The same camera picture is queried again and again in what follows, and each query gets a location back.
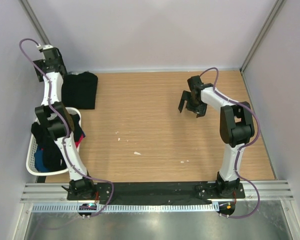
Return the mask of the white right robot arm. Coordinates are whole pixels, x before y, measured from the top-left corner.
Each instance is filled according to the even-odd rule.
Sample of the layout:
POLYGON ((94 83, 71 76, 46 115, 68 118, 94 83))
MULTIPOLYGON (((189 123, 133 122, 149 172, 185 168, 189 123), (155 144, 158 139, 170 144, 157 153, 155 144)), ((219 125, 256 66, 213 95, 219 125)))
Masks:
POLYGON ((215 192, 219 197, 227 198, 239 188, 242 155, 255 135, 250 104, 227 97, 211 83, 204 84, 198 75, 190 77, 187 84, 189 91, 182 92, 178 106, 180 112, 186 108, 200 118, 211 106, 219 113, 219 134, 225 149, 215 181, 215 192))

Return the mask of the black t-shirt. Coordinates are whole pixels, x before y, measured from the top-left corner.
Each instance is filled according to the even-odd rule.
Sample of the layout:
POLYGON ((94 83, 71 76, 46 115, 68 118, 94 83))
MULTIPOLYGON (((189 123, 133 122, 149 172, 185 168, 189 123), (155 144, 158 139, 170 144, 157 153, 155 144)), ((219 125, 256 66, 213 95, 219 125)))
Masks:
POLYGON ((93 110, 96 107, 98 77, 91 72, 68 74, 63 78, 61 101, 65 107, 93 110))

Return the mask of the pink garment in basket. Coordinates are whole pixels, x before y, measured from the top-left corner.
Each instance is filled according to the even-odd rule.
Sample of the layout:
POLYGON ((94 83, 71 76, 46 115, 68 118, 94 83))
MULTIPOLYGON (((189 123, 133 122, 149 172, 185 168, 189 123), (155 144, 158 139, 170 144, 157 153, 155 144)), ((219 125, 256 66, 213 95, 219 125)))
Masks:
POLYGON ((82 140, 83 140, 85 137, 86 137, 86 136, 85 136, 84 134, 82 134, 78 140, 75 140, 75 146, 76 146, 77 149, 79 148, 79 146, 80 146, 82 140))

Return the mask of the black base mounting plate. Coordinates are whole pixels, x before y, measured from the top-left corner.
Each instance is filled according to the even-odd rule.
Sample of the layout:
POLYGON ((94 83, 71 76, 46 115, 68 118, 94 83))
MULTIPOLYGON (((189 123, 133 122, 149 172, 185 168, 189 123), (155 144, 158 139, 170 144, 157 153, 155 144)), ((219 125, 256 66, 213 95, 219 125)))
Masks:
POLYGON ((79 196, 69 187, 63 187, 69 201, 98 200, 100 204, 110 201, 110 205, 126 206, 207 205, 212 199, 225 201, 246 197, 242 183, 238 189, 221 194, 216 183, 209 181, 115 182, 114 193, 111 193, 109 183, 99 182, 94 188, 95 194, 92 196, 79 196))

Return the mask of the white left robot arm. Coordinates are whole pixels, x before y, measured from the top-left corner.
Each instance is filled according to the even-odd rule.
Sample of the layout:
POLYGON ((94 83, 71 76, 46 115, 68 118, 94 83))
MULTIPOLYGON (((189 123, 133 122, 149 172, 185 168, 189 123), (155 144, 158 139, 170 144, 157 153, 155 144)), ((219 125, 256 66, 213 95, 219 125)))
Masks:
POLYGON ((82 137, 79 114, 72 115, 62 103, 63 76, 66 75, 62 55, 52 45, 38 45, 43 58, 33 62, 39 81, 44 83, 44 95, 35 108, 38 122, 33 127, 37 143, 42 147, 41 172, 57 175, 68 171, 66 191, 79 199, 91 200, 96 187, 81 161, 77 142, 82 137))

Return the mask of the black clothes pile in basket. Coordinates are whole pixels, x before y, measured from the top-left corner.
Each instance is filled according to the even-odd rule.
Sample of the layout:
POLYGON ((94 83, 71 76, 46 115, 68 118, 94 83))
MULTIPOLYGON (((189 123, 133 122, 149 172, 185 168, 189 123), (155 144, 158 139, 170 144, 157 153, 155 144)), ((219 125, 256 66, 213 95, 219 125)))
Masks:
MULTIPOLYGON (((74 123, 74 141, 78 140, 81 135, 85 135, 81 128, 81 115, 76 111, 71 111, 70 116, 74 123)), ((62 153, 55 142, 44 132, 38 122, 31 125, 31 133, 33 134, 37 148, 43 149, 43 164, 49 170, 48 173, 62 171, 67 168, 62 153)))

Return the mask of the white laundry basket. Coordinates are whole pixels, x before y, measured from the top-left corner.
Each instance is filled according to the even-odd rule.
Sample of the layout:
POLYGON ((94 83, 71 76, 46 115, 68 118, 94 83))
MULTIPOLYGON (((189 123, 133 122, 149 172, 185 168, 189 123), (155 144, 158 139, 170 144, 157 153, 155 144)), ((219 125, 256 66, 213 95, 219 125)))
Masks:
POLYGON ((48 139, 38 120, 31 126, 26 169, 34 176, 54 176, 69 171, 60 149, 53 140, 48 139))

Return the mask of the blue garment in basket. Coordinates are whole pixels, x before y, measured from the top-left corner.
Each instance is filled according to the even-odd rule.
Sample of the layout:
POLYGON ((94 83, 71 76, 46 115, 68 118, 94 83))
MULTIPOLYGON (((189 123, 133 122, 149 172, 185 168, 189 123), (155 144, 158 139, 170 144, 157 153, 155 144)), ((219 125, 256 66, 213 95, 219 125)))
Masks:
POLYGON ((43 162, 43 149, 37 148, 33 156, 35 168, 41 173, 48 173, 49 170, 44 166, 43 162))

